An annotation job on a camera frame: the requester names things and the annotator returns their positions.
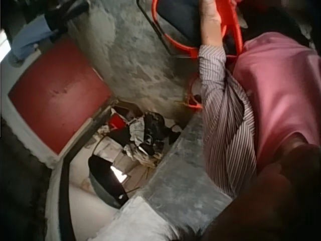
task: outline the pink shirt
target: pink shirt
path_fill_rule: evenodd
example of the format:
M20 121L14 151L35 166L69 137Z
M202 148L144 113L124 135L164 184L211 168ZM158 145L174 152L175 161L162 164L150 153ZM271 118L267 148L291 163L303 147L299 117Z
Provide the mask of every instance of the pink shirt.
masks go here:
M244 45L233 76L247 91L256 128L257 170L291 134L321 144L321 58L279 33Z

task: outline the concrete wall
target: concrete wall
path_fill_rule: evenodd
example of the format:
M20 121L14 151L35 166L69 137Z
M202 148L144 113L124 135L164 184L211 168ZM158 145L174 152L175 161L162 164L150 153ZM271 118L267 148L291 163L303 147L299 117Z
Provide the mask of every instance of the concrete wall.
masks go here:
M69 34L115 95L142 110L188 119L190 111L177 101L196 63L169 56L135 0L90 2L90 13L71 23ZM151 0L141 2L150 12Z

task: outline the light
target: light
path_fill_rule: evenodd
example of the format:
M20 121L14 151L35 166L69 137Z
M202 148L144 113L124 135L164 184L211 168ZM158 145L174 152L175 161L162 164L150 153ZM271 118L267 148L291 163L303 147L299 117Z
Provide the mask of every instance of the light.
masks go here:
M126 179L126 177L127 177L126 174L123 174L121 171L119 171L117 168L114 168L113 166L111 166L110 168L115 173L115 175L120 183L122 183Z
M4 30L0 32L0 62L5 58L5 56L10 51L11 47L7 39L7 35Z

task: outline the window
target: window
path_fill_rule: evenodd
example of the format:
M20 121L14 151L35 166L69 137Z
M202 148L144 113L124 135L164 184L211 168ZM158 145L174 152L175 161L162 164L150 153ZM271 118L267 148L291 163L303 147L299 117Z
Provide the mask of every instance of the window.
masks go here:
M0 32L0 62L5 58L5 56L10 51L11 47L7 39L7 35L4 30Z

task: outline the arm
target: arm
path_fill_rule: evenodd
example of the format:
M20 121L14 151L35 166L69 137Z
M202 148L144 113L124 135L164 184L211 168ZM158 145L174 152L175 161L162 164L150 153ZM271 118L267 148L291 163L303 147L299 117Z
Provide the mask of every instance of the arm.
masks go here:
M217 125L225 89L226 55L222 47L221 18L214 0L200 1L202 46L199 51L205 142Z

